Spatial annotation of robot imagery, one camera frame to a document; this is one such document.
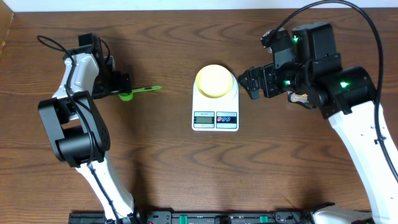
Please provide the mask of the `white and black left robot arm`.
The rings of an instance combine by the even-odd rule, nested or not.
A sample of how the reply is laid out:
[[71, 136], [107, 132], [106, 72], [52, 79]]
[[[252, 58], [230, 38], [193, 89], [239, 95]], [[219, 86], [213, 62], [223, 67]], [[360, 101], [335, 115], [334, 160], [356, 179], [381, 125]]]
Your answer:
[[105, 223], [142, 223], [111, 163], [109, 131], [95, 105], [96, 99], [130, 94], [129, 74], [115, 70], [113, 56], [103, 53], [107, 44], [93, 33], [79, 35], [78, 47], [70, 50], [49, 37], [37, 40], [64, 54], [58, 90], [38, 105], [55, 157], [86, 179], [103, 206]]

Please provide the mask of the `green plastic measuring scoop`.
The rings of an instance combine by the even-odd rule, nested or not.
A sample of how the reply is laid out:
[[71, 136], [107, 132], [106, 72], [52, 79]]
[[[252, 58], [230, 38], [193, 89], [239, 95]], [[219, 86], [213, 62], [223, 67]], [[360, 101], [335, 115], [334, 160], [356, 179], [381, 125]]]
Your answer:
[[155, 91], [155, 90], [160, 90], [162, 89], [161, 86], [147, 86], [147, 87], [143, 87], [143, 88], [138, 88], [138, 89], [134, 89], [129, 93], [120, 93], [119, 94], [119, 98], [122, 101], [131, 101], [134, 98], [134, 94], [135, 93], [141, 93], [141, 92], [146, 92], [146, 91]]

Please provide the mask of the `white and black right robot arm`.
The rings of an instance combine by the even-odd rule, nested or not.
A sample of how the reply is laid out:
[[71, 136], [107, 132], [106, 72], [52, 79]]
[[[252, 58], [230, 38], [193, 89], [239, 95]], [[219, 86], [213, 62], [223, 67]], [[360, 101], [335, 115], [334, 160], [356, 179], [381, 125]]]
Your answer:
[[359, 212], [326, 203], [304, 216], [308, 223], [396, 223], [397, 148], [389, 134], [376, 88], [362, 67], [343, 68], [332, 26], [305, 24], [265, 34], [273, 61], [238, 77], [250, 98], [288, 94], [291, 103], [319, 109], [346, 146], [366, 190], [371, 209]]

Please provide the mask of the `white digital kitchen scale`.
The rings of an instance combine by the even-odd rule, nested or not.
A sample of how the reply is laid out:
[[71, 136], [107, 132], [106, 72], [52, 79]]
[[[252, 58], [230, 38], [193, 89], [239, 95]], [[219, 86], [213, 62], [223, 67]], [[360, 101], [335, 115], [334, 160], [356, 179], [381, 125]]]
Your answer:
[[192, 129], [194, 131], [236, 132], [239, 129], [239, 87], [231, 72], [232, 79], [229, 92], [219, 98], [203, 95], [197, 85], [193, 84]]

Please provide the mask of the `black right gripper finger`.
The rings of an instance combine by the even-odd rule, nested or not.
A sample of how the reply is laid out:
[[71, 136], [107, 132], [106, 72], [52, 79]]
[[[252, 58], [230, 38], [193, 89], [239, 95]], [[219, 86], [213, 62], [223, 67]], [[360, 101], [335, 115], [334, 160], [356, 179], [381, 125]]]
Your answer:
[[259, 98], [259, 81], [257, 76], [252, 74], [248, 75], [248, 93], [252, 100], [257, 100]]
[[262, 67], [251, 67], [238, 77], [238, 83], [243, 88], [260, 88]]

